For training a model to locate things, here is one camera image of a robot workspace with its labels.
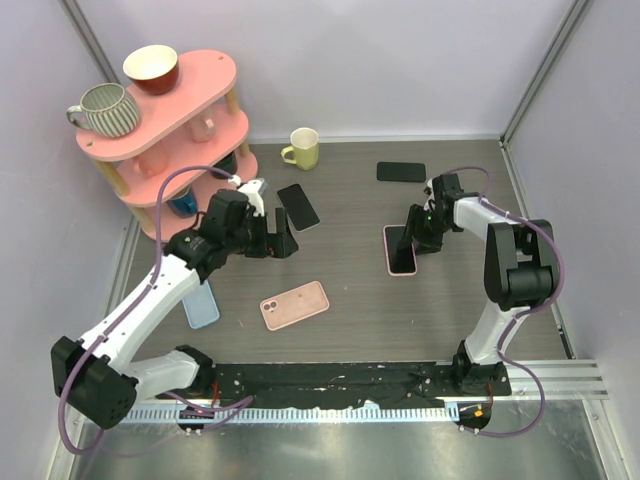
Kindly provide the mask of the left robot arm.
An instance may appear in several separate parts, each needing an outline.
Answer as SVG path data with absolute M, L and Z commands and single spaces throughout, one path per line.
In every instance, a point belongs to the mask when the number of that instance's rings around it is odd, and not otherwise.
M 212 361 L 188 346 L 148 361 L 132 358 L 170 310 L 231 255 L 283 259 L 297 251 L 286 211 L 276 210 L 269 232 L 262 193 L 251 180 L 210 199 L 197 228 L 174 234 L 149 275 L 108 317 L 78 340 L 61 337 L 51 349 L 54 392 L 104 430 L 116 426 L 142 399 L 182 390 L 193 399 L 213 385 Z

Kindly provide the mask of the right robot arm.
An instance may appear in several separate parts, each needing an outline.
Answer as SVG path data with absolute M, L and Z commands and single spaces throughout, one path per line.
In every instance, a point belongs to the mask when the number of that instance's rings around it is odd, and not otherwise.
M 423 379 L 441 380 L 447 392 L 461 395 L 507 395 L 509 343 L 524 320 L 554 302 L 563 286 L 552 226 L 511 214 L 482 193 L 464 191 L 457 170 L 429 179 L 424 193 L 425 203 L 412 205 L 404 224 L 383 229 L 389 274 L 415 274 L 417 256 L 440 252 L 445 233 L 469 232 L 484 243 L 487 303 L 452 362 L 425 372 Z

